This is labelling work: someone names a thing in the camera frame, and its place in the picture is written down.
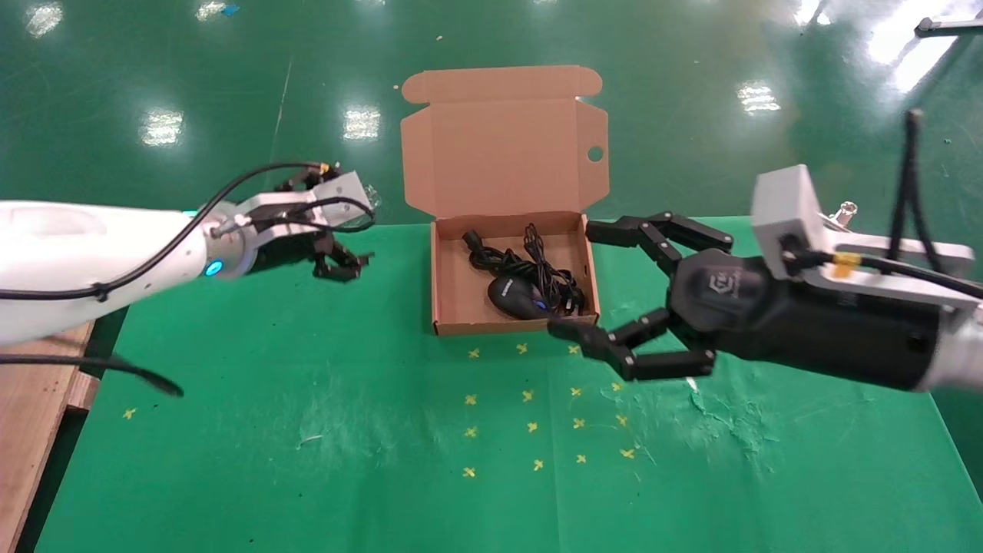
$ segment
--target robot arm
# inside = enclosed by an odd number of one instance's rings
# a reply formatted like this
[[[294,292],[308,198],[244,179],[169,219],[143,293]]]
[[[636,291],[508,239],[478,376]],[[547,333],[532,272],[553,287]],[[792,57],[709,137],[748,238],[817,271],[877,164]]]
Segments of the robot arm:
[[[976,318],[983,290],[955,278],[949,280],[964,291],[865,271],[867,263],[887,264],[864,256],[883,255],[889,240],[830,230],[818,211],[800,165],[758,179],[752,224],[762,256],[734,257],[732,237],[671,213],[589,222],[591,241],[639,246],[669,276],[666,307],[611,332],[562,320],[551,321],[549,332],[578,342],[585,356],[607,362],[625,380],[708,376],[717,352],[725,351],[901,390],[983,391],[983,326]],[[670,242],[696,253],[683,258]],[[949,273],[970,269],[969,248],[935,249]],[[902,240],[900,252],[913,259],[925,249]],[[633,351],[665,332],[687,351]]]
[[[295,191],[295,183],[301,181],[308,189]],[[238,205],[218,202],[197,216],[0,202],[0,345],[70,329],[202,276],[233,279],[314,261],[315,277],[357,278],[368,257],[351,254],[332,230],[373,216],[368,204],[356,173],[339,174],[328,166],[306,169],[276,192]],[[131,281],[101,294],[43,297],[60,290],[85,291],[131,274],[134,267],[159,256],[196,219],[199,222],[184,239]],[[35,299],[16,297],[23,290],[41,293]]]

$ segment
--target blue led light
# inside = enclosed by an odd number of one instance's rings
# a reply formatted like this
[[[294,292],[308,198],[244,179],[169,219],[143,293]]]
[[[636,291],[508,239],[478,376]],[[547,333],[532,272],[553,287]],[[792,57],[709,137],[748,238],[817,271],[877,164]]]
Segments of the blue led light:
[[[206,277],[214,277],[222,270],[222,260],[215,260],[208,264],[208,268],[204,270],[204,275]]]

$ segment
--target black cable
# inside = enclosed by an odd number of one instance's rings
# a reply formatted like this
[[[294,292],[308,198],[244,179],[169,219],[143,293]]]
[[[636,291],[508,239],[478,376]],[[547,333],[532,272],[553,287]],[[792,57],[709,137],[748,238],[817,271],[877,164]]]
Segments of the black cable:
[[[557,270],[549,264],[543,238],[534,224],[526,227],[523,246],[533,261],[526,261],[511,249],[504,252],[485,246],[475,231],[464,235],[471,249],[468,261],[472,267],[488,271],[496,277],[519,277],[534,285],[543,296],[547,310],[563,315],[580,313],[585,303],[584,292],[577,286],[573,273]]]
[[[121,359],[96,359],[93,357],[73,357],[71,355],[2,353],[0,354],[0,365],[78,365],[80,367],[119,371],[137,376],[169,396],[177,396],[178,398],[184,396],[184,390],[173,380],[153,371],[135,367]]]
[[[929,267],[937,273],[944,273],[942,259],[935,249],[935,244],[929,235],[928,224],[922,212],[921,195],[918,183],[918,134],[921,130],[922,112],[920,109],[909,109],[904,118],[904,157],[901,160],[901,176],[897,185],[895,209],[892,213],[890,242],[887,259],[896,261],[900,256],[901,235],[904,232],[904,210],[911,207],[911,216],[915,234],[925,249],[925,258]]]
[[[796,267],[799,270],[810,269],[827,263],[833,263],[835,261],[835,256],[827,252],[810,251],[805,252],[804,254],[797,254],[797,257],[798,262]],[[931,282],[943,288],[948,288],[977,299],[983,299],[983,285],[976,282],[962,280],[961,278],[949,276],[937,271],[931,271],[929,269],[922,269],[921,267],[909,265],[908,263],[901,261],[872,256],[859,257],[860,267],[866,267],[868,269],[886,272],[889,274],[898,274],[905,277],[918,278],[919,280]]]
[[[368,216],[368,220],[353,226],[344,226],[344,224],[334,226],[329,224],[319,224],[319,223],[309,222],[304,220],[300,216],[294,216],[294,215],[302,215],[314,208],[320,208],[322,206],[332,206],[335,204],[355,206],[356,208],[362,210],[362,213]],[[287,215],[285,217],[281,217],[280,220],[284,220],[286,222],[294,222],[297,224],[305,224],[307,226],[312,226],[314,228],[319,228],[320,230],[325,230],[328,232],[352,233],[352,232],[362,232],[363,230],[376,224],[376,212],[374,212],[372,208],[366,206],[365,204],[359,202],[358,200],[353,200],[351,198],[342,198],[340,196],[334,196],[332,198],[324,198],[322,200],[315,200],[313,202],[308,202],[306,204],[303,204],[301,207],[295,208],[287,212]]]
[[[238,176],[236,179],[226,184],[217,194],[215,194],[208,203],[205,204],[195,215],[191,221],[185,225],[185,227],[177,233],[177,235],[171,239],[159,252],[153,255],[150,259],[146,260],[140,264],[135,269],[118,276],[109,282],[98,282],[93,284],[88,288],[78,288],[75,290],[56,290],[56,291],[42,291],[42,290],[2,290],[0,289],[0,299],[20,299],[20,300],[64,300],[64,299],[79,299],[84,297],[95,296],[100,301],[104,301],[109,292],[125,286],[130,282],[133,282],[137,278],[146,275],[148,271],[157,266],[165,257],[170,255],[180,244],[181,241],[188,237],[199,224],[204,221],[212,209],[219,202],[225,199],[233,190],[238,188],[240,185],[248,181],[249,179],[266,173],[274,169],[281,169],[285,167],[308,167],[314,169],[320,169],[320,163],[307,163],[307,162],[297,162],[297,161],[287,161],[287,162],[277,162],[268,163],[261,167],[257,167],[247,173]]]

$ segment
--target wooden board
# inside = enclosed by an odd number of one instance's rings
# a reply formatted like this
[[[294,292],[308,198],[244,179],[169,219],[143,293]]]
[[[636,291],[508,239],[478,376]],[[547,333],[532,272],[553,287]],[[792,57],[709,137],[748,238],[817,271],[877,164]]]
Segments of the wooden board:
[[[0,349],[3,353],[81,356],[92,323]],[[75,366],[0,366],[0,551],[12,552],[65,409],[91,405],[94,379]]]

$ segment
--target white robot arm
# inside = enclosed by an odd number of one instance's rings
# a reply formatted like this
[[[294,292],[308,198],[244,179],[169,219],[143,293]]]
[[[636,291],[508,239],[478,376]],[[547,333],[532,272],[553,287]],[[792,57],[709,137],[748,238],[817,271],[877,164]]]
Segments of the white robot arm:
[[[314,276],[357,278],[335,232],[375,220],[356,173],[302,166],[276,192],[223,201],[251,171],[196,214],[43,202],[0,202],[0,346],[42,338],[198,277],[231,279],[314,261]],[[297,184],[307,190],[295,191]],[[341,226],[356,218],[368,222]],[[331,258],[337,265],[329,265]]]

